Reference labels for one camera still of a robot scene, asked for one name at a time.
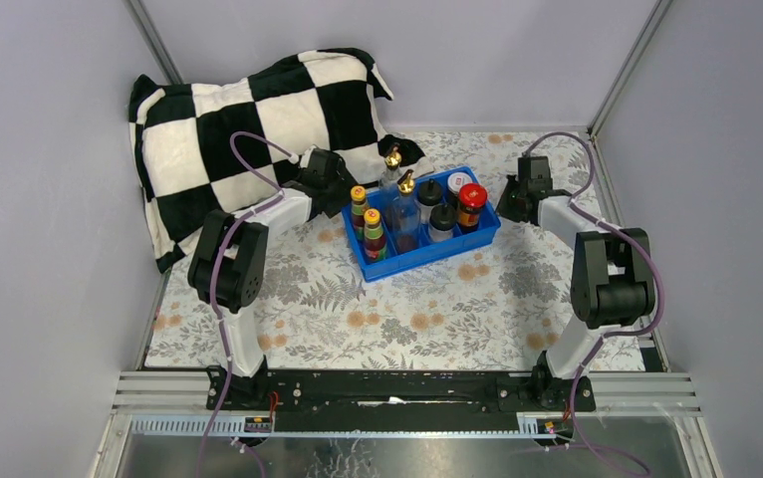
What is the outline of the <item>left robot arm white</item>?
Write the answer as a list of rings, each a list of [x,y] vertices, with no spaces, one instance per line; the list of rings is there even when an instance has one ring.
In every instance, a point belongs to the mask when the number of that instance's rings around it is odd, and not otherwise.
[[[215,313],[223,348],[221,365],[209,371],[213,387],[246,409],[259,407],[268,395],[266,358],[254,319],[268,242],[319,214],[338,214],[357,184],[334,152],[312,148],[293,161],[297,177],[274,194],[234,213],[206,215],[188,270],[189,286]]]

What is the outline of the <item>yellow cap sauce bottle front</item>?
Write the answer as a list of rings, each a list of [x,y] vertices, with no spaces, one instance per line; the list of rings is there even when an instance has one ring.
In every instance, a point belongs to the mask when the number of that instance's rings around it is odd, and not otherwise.
[[[382,227],[382,215],[375,208],[364,212],[364,253],[369,263],[375,263],[386,258],[386,237]]]

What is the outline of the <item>white lid brown sauce jar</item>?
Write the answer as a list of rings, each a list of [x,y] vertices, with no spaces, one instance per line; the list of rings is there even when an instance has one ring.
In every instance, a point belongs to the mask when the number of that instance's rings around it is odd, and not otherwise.
[[[456,171],[449,174],[446,179],[446,202],[455,207],[458,201],[460,189],[464,185],[467,185],[471,182],[472,177],[466,172]]]

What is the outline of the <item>red lid chili sauce jar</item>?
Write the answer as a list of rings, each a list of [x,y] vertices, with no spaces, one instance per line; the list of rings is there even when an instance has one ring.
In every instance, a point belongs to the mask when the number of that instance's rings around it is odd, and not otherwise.
[[[488,192],[478,183],[467,183],[457,195],[457,224],[464,234],[478,229],[480,216],[487,204]]]

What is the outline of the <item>black lid shaker jar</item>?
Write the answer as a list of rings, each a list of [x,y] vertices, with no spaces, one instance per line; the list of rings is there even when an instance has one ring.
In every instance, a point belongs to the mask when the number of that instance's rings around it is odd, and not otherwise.
[[[428,220],[427,233],[430,241],[439,243],[453,238],[455,223],[455,209],[451,205],[441,203],[434,206]]]
[[[416,188],[416,204],[421,224],[427,224],[434,206],[441,203],[443,189],[436,179],[422,181]]]

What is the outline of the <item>glass oil bottle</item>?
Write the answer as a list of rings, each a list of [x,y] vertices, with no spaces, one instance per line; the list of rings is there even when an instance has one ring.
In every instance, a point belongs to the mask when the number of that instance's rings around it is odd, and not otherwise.
[[[400,166],[402,155],[399,144],[396,142],[384,158],[385,170],[379,181],[379,191],[381,197],[388,200],[396,189],[396,182],[401,177]]]
[[[414,195],[416,182],[413,170],[408,169],[396,186],[397,196],[390,204],[390,229],[397,252],[403,254],[418,247],[420,211]]]

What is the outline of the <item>black lid shaker jar front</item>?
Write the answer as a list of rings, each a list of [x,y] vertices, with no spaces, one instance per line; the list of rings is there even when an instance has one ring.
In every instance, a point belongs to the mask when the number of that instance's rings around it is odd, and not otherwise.
[[[430,241],[439,243],[453,238],[455,223],[455,209],[451,205],[441,203],[434,206],[428,220],[427,233]]]

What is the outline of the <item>glass oil bottle front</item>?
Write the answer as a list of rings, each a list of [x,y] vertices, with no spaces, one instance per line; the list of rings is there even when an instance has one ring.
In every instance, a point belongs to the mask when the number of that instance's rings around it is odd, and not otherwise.
[[[396,142],[384,158],[385,170],[379,181],[379,191],[381,197],[388,200],[396,189],[396,182],[401,177],[400,166],[402,155],[399,144]]]

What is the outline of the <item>blue plastic divided bin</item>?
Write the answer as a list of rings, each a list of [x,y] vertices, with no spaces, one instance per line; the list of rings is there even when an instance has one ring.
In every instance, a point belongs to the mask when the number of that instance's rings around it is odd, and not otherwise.
[[[468,173],[472,177],[471,183],[481,184],[474,172],[467,166],[440,171],[438,173],[429,174],[428,176],[421,178],[417,178],[413,174],[413,177],[416,182],[416,187],[422,181],[427,179],[436,179],[443,189],[443,198],[441,203],[449,204],[445,199],[446,179],[449,174],[456,171],[463,171]],[[396,250],[393,234],[390,229],[390,204],[396,196],[397,187],[394,190],[394,194],[392,194],[388,200],[382,198],[379,190],[374,192],[367,192],[367,203],[369,208],[375,208],[380,212],[381,223],[386,237],[386,258],[375,263],[368,262],[364,253],[363,241],[359,242],[357,240],[350,218],[351,203],[347,207],[343,208],[341,212],[344,222],[347,225],[347,234],[350,247],[358,259],[364,279],[368,282],[386,278],[394,274],[398,274],[489,245],[493,242],[493,239],[498,229],[500,228],[500,220],[498,219],[494,207],[490,203],[490,195],[488,194],[487,204],[481,213],[480,222],[476,231],[466,234],[460,231],[457,224],[457,204],[455,207],[451,205],[455,209],[456,219],[456,223],[453,227],[453,238],[439,243],[432,243],[427,233],[428,223],[420,223],[418,228],[418,247],[413,251],[399,254]]]

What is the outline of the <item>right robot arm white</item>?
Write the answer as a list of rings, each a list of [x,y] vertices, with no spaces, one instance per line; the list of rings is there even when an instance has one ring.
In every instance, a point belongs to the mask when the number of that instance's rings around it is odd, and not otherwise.
[[[574,252],[570,304],[574,317],[541,353],[526,384],[540,408],[554,410],[573,397],[606,338],[625,332],[652,312],[656,295],[647,234],[620,229],[583,210],[556,189],[549,160],[523,155],[508,178],[498,214],[529,223],[561,239]]]

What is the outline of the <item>yellow cap sauce bottle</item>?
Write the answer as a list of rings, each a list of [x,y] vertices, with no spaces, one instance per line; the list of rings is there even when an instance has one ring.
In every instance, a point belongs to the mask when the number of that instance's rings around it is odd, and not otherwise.
[[[361,185],[354,186],[350,191],[351,207],[350,218],[357,240],[364,240],[365,219],[364,214],[369,209],[366,189]]]
[[[382,215],[375,208],[364,212],[364,253],[369,263],[375,263],[386,258],[386,237],[382,227]]]

